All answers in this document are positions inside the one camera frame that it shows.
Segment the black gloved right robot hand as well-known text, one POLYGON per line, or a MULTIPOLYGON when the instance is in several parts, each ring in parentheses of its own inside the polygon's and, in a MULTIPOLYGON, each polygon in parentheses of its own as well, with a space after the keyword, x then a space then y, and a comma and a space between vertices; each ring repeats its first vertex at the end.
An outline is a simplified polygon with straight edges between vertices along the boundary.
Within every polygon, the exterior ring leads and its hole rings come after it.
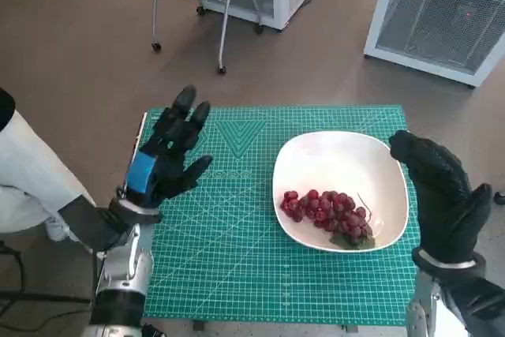
POLYGON ((473 260, 491 211, 492 187, 473 188, 459 158, 443 145, 405 130, 389 138, 391 156, 406 165, 417 193, 420 248, 441 264, 473 260))

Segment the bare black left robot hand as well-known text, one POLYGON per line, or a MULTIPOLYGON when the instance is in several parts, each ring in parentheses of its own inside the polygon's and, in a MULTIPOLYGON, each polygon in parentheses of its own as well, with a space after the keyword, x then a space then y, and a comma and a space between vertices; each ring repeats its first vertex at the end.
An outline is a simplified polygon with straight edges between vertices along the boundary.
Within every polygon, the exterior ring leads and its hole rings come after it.
POLYGON ((197 186, 213 158, 203 155, 185 166, 185 154, 196 147, 207 121, 210 103, 192 108, 196 88, 186 86, 166 107, 152 129, 152 135, 135 154, 127 176, 125 198, 141 208, 157 208, 164 200, 197 186))

